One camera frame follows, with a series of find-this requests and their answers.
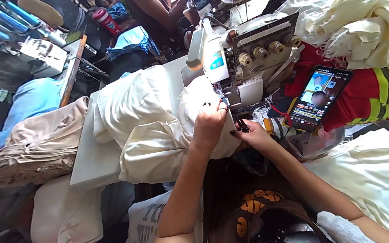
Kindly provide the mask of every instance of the smartphone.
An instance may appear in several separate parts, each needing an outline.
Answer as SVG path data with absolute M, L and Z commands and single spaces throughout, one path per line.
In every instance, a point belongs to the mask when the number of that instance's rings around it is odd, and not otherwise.
M 312 69 L 309 77 L 289 116 L 291 127 L 314 132 L 351 80 L 352 71 L 318 65 Z

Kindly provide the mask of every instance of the beige fabric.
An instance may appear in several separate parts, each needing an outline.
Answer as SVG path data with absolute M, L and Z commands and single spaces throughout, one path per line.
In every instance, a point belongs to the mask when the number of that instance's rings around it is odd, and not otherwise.
M 64 24 L 61 14 L 47 3 L 40 0 L 18 0 L 19 7 L 30 14 L 34 14 L 52 28 L 58 28 Z
M 122 148 L 119 179 L 136 183 L 175 181 L 186 161 L 197 114 L 205 102 L 218 99 L 206 76 L 197 77 L 179 96 L 178 120 L 172 115 L 166 72 L 162 66 L 139 70 L 100 91 L 94 109 L 94 136 L 110 136 Z M 229 157 L 241 141 L 231 113 L 212 159 Z
M 346 57 L 348 69 L 389 66 L 389 0 L 289 0 L 282 9 L 297 11 L 295 34 L 326 58 Z
M 0 186 L 36 184 L 73 169 L 88 97 L 25 119 L 13 127 L 0 149 Z

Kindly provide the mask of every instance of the cream fabric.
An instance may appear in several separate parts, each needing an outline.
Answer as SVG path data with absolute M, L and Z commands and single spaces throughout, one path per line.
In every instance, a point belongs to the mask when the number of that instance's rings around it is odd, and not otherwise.
M 109 133 L 122 148 L 120 180 L 175 181 L 186 160 L 197 114 L 204 102 L 217 98 L 205 76 L 193 80 L 179 97 L 181 125 L 171 113 L 166 84 L 164 68 L 154 66 L 100 91 L 95 109 L 98 112 L 94 113 L 94 135 L 105 141 L 102 138 Z M 229 134 L 231 130 L 235 130 L 235 125 L 229 113 L 211 158 L 228 157 L 235 151 L 240 140 Z
M 289 0 L 300 11 L 295 33 L 322 46 L 326 58 L 346 57 L 348 69 L 389 66 L 389 0 Z
M 33 243 L 94 243 L 103 237 L 101 194 L 104 187 L 70 191 L 66 175 L 42 185 L 34 197 Z
M 389 131 L 370 131 L 303 165 L 389 231 Z
M 0 186 L 41 184 L 68 174 L 84 125 L 88 97 L 13 127 L 0 149 Z

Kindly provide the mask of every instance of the sewing machine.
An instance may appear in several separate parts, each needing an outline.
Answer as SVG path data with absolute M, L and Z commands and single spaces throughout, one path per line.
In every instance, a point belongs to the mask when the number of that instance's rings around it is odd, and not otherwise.
M 188 68 L 197 73 L 193 76 L 207 75 L 233 111 L 261 102 L 264 91 L 279 86 L 285 68 L 280 67 L 290 58 L 292 47 L 301 43 L 294 35 L 297 18 L 298 13 L 282 19 L 262 16 L 211 40 L 200 28 L 193 33 L 192 45 L 200 44 L 190 47 Z M 187 73 L 182 72 L 185 86 L 191 78 Z
M 18 57 L 31 65 L 35 78 L 52 77 L 62 72 L 67 52 L 49 41 L 28 37 L 21 43 Z

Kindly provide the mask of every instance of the hand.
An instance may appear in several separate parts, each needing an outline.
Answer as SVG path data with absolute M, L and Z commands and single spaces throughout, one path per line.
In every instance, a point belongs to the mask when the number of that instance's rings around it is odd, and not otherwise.
M 190 149 L 201 150 L 211 155 L 226 121 L 227 109 L 226 103 L 219 98 L 211 101 L 211 106 L 203 106 L 196 118 Z
M 230 131 L 232 136 L 245 141 L 254 149 L 259 151 L 263 156 L 270 155 L 271 152 L 274 152 L 278 147 L 281 147 L 276 141 L 272 139 L 268 132 L 259 123 L 246 119 L 243 119 L 243 121 L 250 129 L 250 131 L 245 133 L 233 130 Z M 235 126 L 237 129 L 240 128 L 238 123 L 236 123 Z

